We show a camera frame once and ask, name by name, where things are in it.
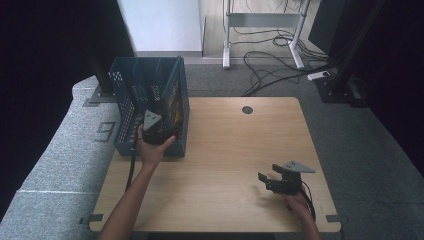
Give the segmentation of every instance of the tabletop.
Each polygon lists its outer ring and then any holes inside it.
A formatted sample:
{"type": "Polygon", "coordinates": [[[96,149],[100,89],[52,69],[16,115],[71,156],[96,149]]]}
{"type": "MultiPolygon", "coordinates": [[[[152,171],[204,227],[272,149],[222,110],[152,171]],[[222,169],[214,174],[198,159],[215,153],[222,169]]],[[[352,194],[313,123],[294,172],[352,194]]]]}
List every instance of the tabletop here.
{"type": "MultiPolygon", "coordinates": [[[[300,232],[281,196],[265,189],[258,172],[281,176],[272,164],[297,161],[314,169],[302,173],[310,187],[320,232],[337,232],[330,191],[296,98],[190,98],[184,158],[159,164],[134,231],[300,232]],[[243,112],[244,107],[251,109],[243,112]]],[[[90,229],[100,231],[125,191],[130,157],[112,156],[90,229]]],[[[135,174],[141,169],[137,159],[135,174]]]]}

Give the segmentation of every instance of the power strip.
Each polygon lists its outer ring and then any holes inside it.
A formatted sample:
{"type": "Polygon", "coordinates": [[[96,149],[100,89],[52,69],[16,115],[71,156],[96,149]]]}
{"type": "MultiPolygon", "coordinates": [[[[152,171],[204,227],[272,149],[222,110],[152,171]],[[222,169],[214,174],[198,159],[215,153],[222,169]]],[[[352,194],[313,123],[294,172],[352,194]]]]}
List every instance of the power strip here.
{"type": "Polygon", "coordinates": [[[309,74],[308,80],[312,81],[312,80],[315,80],[317,78],[323,78],[323,77],[328,77],[328,76],[330,76],[330,73],[327,72],[327,71],[317,72],[317,73],[309,74]]]}

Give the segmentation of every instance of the plastic crate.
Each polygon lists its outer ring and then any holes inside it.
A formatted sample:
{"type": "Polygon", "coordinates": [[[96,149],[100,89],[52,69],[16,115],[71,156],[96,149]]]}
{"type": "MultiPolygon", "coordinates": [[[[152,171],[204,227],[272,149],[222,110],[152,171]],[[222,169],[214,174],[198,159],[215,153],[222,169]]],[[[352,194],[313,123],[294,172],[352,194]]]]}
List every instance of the plastic crate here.
{"type": "Polygon", "coordinates": [[[121,125],[114,140],[118,152],[123,156],[131,155],[136,127],[148,109],[162,116],[156,129],[179,128],[178,138],[164,155],[183,157],[190,114],[184,59],[116,58],[109,74],[121,115],[121,125]]]}

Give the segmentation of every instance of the human hand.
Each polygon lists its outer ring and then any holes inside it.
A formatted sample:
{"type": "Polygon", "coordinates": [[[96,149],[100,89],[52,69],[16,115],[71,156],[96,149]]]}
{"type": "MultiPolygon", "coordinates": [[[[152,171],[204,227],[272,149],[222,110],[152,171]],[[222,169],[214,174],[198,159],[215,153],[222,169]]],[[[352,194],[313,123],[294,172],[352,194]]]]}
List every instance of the human hand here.
{"type": "Polygon", "coordinates": [[[162,145],[148,144],[143,140],[143,125],[138,127],[138,137],[140,140],[137,142],[137,148],[141,152],[142,168],[155,169],[162,160],[165,150],[175,141],[175,136],[171,136],[162,145]]]}
{"type": "Polygon", "coordinates": [[[282,193],[279,193],[279,195],[284,198],[286,204],[293,210],[299,220],[312,218],[312,215],[309,212],[308,202],[300,192],[295,195],[285,195],[282,193]]]}

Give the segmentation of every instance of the gray carpet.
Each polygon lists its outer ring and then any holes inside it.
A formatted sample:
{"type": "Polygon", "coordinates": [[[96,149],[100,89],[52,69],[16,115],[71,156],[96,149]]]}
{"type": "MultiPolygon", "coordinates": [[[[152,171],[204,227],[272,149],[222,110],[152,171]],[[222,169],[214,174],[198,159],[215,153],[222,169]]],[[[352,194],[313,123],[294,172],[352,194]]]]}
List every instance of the gray carpet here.
{"type": "MultiPolygon", "coordinates": [[[[230,70],[223,70],[222,65],[186,65],[186,75],[191,97],[241,96],[252,86],[245,65],[233,64],[230,70]]],[[[116,104],[83,107],[96,85],[94,77],[75,85],[67,116],[0,225],[1,239],[96,238],[87,227],[87,218],[101,190],[119,126],[116,104]],[[112,122],[116,124],[109,137],[112,122]]],[[[344,239],[424,239],[424,180],[370,109],[323,104],[306,77],[278,82],[255,96],[290,96],[300,101],[343,223],[342,232],[323,233],[325,239],[343,239],[343,235],[344,239]]],[[[208,234],[139,237],[224,238],[208,234]]],[[[301,239],[301,235],[239,234],[225,239],[238,238],[301,239]]]]}

